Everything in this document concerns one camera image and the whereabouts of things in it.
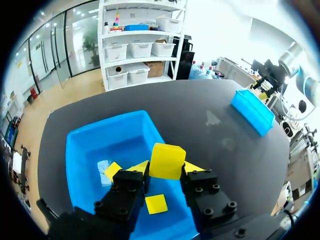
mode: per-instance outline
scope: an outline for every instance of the yellow block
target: yellow block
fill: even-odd
[[[264,92],[264,93],[261,93],[260,95],[259,95],[259,99],[260,100],[265,100],[265,99],[267,99],[268,98],[268,96],[267,96],[267,94]]]
[[[142,163],[139,163],[138,165],[132,166],[130,168],[128,168],[126,171],[138,171],[138,172],[142,172],[143,174],[145,174],[147,165],[148,165],[149,161],[144,161]]]
[[[205,169],[202,169],[201,167],[193,165],[190,162],[184,161],[184,163],[185,163],[184,170],[186,173],[190,173],[193,171],[198,171],[198,172],[205,171]]]
[[[179,180],[186,151],[179,146],[156,143],[152,150],[149,175],[159,179]]]
[[[168,211],[165,195],[147,196],[145,198],[149,214],[158,214]]]
[[[114,161],[110,164],[110,166],[104,171],[104,175],[106,175],[111,182],[114,182],[114,175],[121,169],[121,167]]]

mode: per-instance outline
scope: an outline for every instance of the white storage bin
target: white storage bin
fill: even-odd
[[[181,21],[170,17],[159,17],[156,24],[162,31],[169,33],[180,33]]]
[[[171,57],[174,51],[174,43],[160,43],[155,42],[152,45],[152,54],[157,57]]]
[[[151,56],[153,42],[140,42],[134,41],[130,43],[130,52],[132,57],[137,58],[148,58]]]
[[[147,81],[150,68],[143,62],[139,62],[127,65],[127,70],[129,71],[129,80],[131,83],[143,84]]]
[[[125,60],[127,58],[126,44],[113,43],[105,47],[108,62]]]
[[[110,89],[118,89],[127,86],[128,84],[128,70],[123,66],[114,66],[106,69],[106,75],[109,81]]]

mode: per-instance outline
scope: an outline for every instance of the yellow foam piece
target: yellow foam piece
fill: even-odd
[[[168,211],[165,195],[147,196],[145,198],[149,214],[159,214]]]
[[[126,171],[134,171],[134,170],[136,170],[138,172],[142,172],[143,174],[145,174],[145,171],[146,171],[148,163],[149,163],[149,160],[144,161],[142,163],[139,163],[138,165],[135,165],[135,166],[132,166],[132,167],[128,168]]]
[[[198,171],[198,172],[205,171],[205,169],[202,169],[201,167],[193,165],[190,162],[184,161],[184,163],[185,163],[184,170],[186,173],[190,173],[193,171]]]
[[[186,151],[179,146],[156,143],[152,150],[149,175],[159,179],[179,180]]]
[[[106,175],[111,182],[114,182],[114,175],[122,169],[115,161],[110,164],[110,166],[104,171],[104,175]]]

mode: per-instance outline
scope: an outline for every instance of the red object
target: red object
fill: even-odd
[[[36,99],[38,97],[38,94],[36,93],[35,88],[30,88],[30,93],[33,99]]]

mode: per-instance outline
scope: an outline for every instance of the blue box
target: blue box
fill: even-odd
[[[138,25],[127,25],[124,28],[125,31],[143,31],[149,30],[149,25],[138,24]]]
[[[97,163],[108,160],[128,169],[151,159],[155,143],[164,143],[146,111],[134,111],[91,123],[67,135],[65,166],[72,205],[94,214],[111,185],[102,186]],[[146,195],[164,194],[167,212],[140,210],[130,239],[192,239],[196,231],[179,180],[151,178]]]
[[[231,105],[247,119],[260,136],[263,137],[273,128],[274,113],[249,89],[237,90]]]

